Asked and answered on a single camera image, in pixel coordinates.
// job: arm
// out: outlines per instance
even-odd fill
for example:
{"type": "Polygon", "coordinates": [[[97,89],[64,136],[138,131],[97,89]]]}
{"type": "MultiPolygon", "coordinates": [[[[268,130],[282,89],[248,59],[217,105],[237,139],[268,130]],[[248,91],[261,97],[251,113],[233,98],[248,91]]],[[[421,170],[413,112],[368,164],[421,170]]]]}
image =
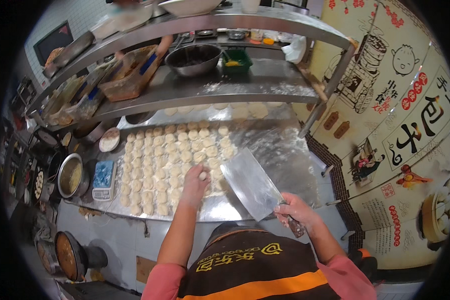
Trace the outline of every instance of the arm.
{"type": "Polygon", "coordinates": [[[286,227],[288,227],[286,215],[291,215],[305,227],[320,262],[326,264],[335,255],[347,256],[322,218],[310,206],[297,195],[283,192],[282,196],[288,204],[275,207],[275,214],[286,227]]]}
{"type": "Polygon", "coordinates": [[[205,188],[210,183],[210,174],[207,174],[205,180],[198,178],[202,171],[208,172],[208,169],[197,165],[185,175],[182,197],[158,252],[158,264],[172,263],[187,267],[192,253],[197,211],[202,203],[205,188]]]}

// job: hand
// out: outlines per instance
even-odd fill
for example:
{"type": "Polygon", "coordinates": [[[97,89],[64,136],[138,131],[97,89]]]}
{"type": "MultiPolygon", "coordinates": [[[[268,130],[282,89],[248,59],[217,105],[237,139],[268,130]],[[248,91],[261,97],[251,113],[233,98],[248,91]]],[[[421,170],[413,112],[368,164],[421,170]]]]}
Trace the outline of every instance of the hand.
{"type": "Polygon", "coordinates": [[[181,203],[189,204],[198,208],[202,198],[204,197],[205,188],[210,184],[210,170],[203,165],[193,166],[185,175],[183,183],[181,203]],[[198,176],[202,172],[207,173],[205,180],[200,180],[198,176]]]}
{"type": "Polygon", "coordinates": [[[282,196],[288,204],[276,206],[273,211],[283,226],[289,227],[288,215],[300,222],[307,230],[311,225],[321,220],[320,216],[299,196],[288,192],[282,192],[282,196]]]}

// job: person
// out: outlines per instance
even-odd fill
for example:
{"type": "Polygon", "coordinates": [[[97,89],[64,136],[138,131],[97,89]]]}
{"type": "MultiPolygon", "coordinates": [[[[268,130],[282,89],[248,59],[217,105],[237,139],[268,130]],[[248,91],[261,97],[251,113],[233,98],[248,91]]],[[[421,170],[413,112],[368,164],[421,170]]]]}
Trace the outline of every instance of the person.
{"type": "Polygon", "coordinates": [[[321,217],[299,196],[283,192],[275,207],[284,226],[291,215],[306,229],[312,247],[266,230],[219,225],[187,269],[197,212],[210,175],[203,165],[185,175],[182,196],[141,299],[376,299],[372,283],[348,259],[321,217]]]}

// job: pink shirt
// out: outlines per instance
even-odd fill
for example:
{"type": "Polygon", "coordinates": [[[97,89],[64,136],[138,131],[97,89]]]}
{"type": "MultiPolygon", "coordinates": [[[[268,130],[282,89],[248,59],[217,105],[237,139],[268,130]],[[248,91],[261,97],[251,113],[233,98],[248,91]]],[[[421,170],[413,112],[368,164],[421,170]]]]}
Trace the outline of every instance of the pink shirt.
{"type": "MultiPolygon", "coordinates": [[[[317,262],[330,287],[344,300],[377,299],[372,283],[348,257],[335,255],[327,265],[317,262]]],[[[179,293],[185,268],[174,263],[156,265],[148,276],[141,300],[174,300],[179,293]]]]}

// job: metal bowl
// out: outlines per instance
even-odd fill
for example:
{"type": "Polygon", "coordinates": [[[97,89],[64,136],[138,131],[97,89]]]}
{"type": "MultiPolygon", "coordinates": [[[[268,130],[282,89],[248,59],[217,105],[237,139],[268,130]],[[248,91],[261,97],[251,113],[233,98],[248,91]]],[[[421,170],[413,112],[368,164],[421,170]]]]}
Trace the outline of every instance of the metal bowl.
{"type": "Polygon", "coordinates": [[[65,158],[58,171],[58,191],[64,198],[80,197],[87,192],[90,185],[90,177],[85,169],[82,157],[72,153],[65,158]],[[70,179],[75,168],[81,168],[81,175],[76,187],[70,186],[70,179]]]}

